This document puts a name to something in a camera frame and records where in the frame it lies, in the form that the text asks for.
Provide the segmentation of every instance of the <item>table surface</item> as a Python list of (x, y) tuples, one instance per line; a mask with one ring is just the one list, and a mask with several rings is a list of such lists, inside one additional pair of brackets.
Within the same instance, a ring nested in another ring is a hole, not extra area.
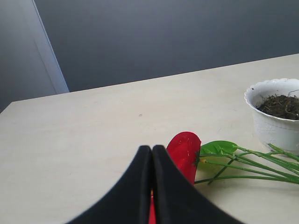
[[(299, 78), (299, 54), (13, 102), (0, 114), (0, 223), (56, 224), (117, 182), (139, 145), (195, 132), (266, 151), (244, 101), (250, 85)], [(210, 175), (198, 170), (196, 179)], [(297, 223), (297, 185), (224, 180), (196, 188), (249, 224)]]

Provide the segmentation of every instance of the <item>white flower pot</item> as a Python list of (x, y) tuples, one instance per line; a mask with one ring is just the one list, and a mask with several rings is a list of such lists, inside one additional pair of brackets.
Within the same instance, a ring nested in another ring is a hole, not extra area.
[(252, 108), (253, 121), (259, 140), (269, 149), (271, 143), (293, 154), (299, 154), (299, 120), (273, 117), (256, 107), (272, 95), (299, 95), (299, 80), (273, 79), (257, 83), (245, 92), (246, 103)]

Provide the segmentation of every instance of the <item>pot rim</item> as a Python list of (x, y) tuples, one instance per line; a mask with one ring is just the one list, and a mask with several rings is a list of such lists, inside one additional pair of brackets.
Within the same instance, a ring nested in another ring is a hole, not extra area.
[(263, 81), (263, 82), (258, 82), (258, 83), (254, 84), (254, 85), (251, 85), (251, 86), (246, 90), (246, 92), (244, 93), (244, 99), (245, 99), (246, 103), (247, 103), (253, 110), (255, 110), (256, 112), (258, 112), (259, 114), (262, 114), (262, 115), (267, 116), (267, 117), (269, 117), (269, 118), (273, 118), (273, 119), (281, 120), (281, 121), (284, 121), (284, 122), (298, 123), (299, 120), (291, 120), (291, 119), (285, 119), (285, 118), (278, 118), (278, 117), (275, 117), (275, 116), (266, 114), (266, 113), (264, 113), (264, 112), (258, 110), (256, 107), (254, 107), (254, 106), (250, 103), (249, 99), (247, 98), (248, 93), (249, 93), (250, 91), (252, 91), (252, 89), (254, 89), (257, 85), (266, 84), (266, 83), (271, 83), (271, 82), (277, 82), (277, 81), (281, 81), (281, 82), (296, 81), (296, 82), (299, 82), (299, 80), (298, 80), (298, 79), (295, 79), (295, 78), (291, 78), (291, 79), (288, 79), (288, 78), (281, 78), (281, 79), (272, 79), (272, 80), (265, 80), (265, 81)]

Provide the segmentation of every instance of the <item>wall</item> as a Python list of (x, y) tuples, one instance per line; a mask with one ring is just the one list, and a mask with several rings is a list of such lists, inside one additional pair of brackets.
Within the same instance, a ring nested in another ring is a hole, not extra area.
[(36, 5), (71, 91), (299, 53), (298, 0)]
[[(38, 42), (46, 39), (36, 37), (32, 26), (33, 16), (38, 20), (34, 10), (28, 13), (27, 9), (34, 9), (32, 0), (2, 0), (0, 1), (0, 112), (12, 101), (28, 98), (43, 97), (57, 93), (67, 92), (63, 77), (51, 80), (49, 72), (52, 69), (41, 57), (41, 54), (52, 51), (47, 44), (43, 44), (43, 52), (38, 49)], [(53, 82), (61, 83), (61, 88), (56, 88)]]

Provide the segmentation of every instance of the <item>table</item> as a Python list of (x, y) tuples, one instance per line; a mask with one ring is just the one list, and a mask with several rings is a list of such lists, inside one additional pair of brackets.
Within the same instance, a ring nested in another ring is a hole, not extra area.
[[(203, 144), (266, 150), (243, 96), (258, 81), (299, 78), (299, 54), (13, 102), (0, 114), (0, 223), (66, 222), (101, 198), (141, 144), (181, 131)], [(198, 170), (197, 179), (206, 173)], [(249, 224), (297, 223), (297, 185), (225, 180), (196, 188)]]

